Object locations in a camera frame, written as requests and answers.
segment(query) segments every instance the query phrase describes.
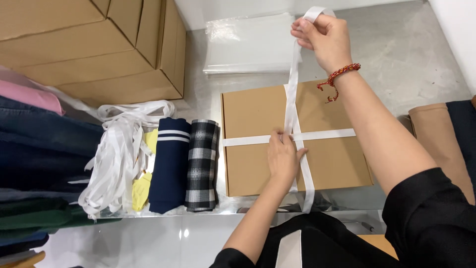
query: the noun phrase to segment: metal table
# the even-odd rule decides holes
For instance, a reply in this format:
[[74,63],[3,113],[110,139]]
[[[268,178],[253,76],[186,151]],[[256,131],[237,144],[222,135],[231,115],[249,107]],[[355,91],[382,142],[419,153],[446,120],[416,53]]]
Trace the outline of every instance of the metal table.
[[[413,107],[471,97],[428,2],[412,1],[341,10],[336,15],[348,22],[353,60],[362,64],[359,72],[402,123],[407,123],[405,115]],[[185,96],[183,100],[174,101],[176,117],[189,121],[211,119],[221,124],[220,93],[288,82],[288,73],[206,76],[202,72],[206,51],[205,31],[188,32]],[[313,52],[303,49],[302,58],[300,82],[326,78]],[[99,218],[239,213],[240,208],[250,207],[257,196],[226,196],[221,141],[218,155],[216,189],[219,203],[215,210],[190,213],[181,206],[161,215],[149,212],[147,206],[140,212],[120,210],[111,213],[106,209]],[[331,210],[382,209],[386,198],[378,184],[319,192],[332,204]],[[296,202],[295,195],[287,195],[283,204]]]

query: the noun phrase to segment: clear plastic bag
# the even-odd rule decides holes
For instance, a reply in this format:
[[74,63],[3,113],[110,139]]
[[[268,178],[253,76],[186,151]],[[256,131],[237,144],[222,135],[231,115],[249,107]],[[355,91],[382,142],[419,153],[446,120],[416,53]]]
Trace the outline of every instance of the clear plastic bag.
[[289,13],[208,21],[205,74],[289,72],[295,38]]

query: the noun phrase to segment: yellow tag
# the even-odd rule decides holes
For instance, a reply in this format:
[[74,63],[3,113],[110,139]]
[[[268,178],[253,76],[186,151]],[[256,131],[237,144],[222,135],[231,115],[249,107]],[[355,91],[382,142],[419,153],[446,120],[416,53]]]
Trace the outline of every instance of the yellow tag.
[[149,196],[150,180],[152,173],[145,173],[140,179],[134,180],[132,184],[132,209],[141,211]]
[[159,135],[159,130],[154,129],[152,132],[147,132],[144,134],[146,144],[155,154],[155,149],[157,148],[157,136]]

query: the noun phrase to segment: bracelet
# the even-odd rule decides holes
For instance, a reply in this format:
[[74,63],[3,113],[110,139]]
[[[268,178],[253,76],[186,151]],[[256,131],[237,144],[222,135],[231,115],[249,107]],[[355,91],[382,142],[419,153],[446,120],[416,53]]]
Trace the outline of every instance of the bracelet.
[[329,103],[329,102],[335,102],[337,100],[337,98],[339,97],[339,91],[337,91],[337,88],[336,86],[334,85],[334,79],[340,75],[340,74],[343,74],[347,71],[351,71],[351,70],[359,70],[360,69],[360,63],[354,63],[354,64],[351,64],[351,65],[347,65],[346,67],[342,68],[342,69],[339,69],[337,71],[335,71],[333,74],[331,74],[329,76],[329,78],[327,79],[327,81],[325,81],[324,83],[320,83],[317,85],[317,88],[320,89],[321,91],[324,91],[324,89],[322,88],[322,85],[325,85],[325,84],[328,84],[332,87],[334,87],[336,89],[336,96],[334,98],[330,98],[327,97],[327,102],[326,103]]

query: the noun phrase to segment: plaid fabric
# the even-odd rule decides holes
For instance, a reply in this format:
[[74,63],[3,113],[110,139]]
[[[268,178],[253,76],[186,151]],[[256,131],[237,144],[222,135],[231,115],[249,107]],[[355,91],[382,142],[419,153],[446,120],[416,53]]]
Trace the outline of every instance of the plaid fabric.
[[188,151],[185,207],[190,212],[215,208],[215,156],[220,128],[212,120],[193,120]]

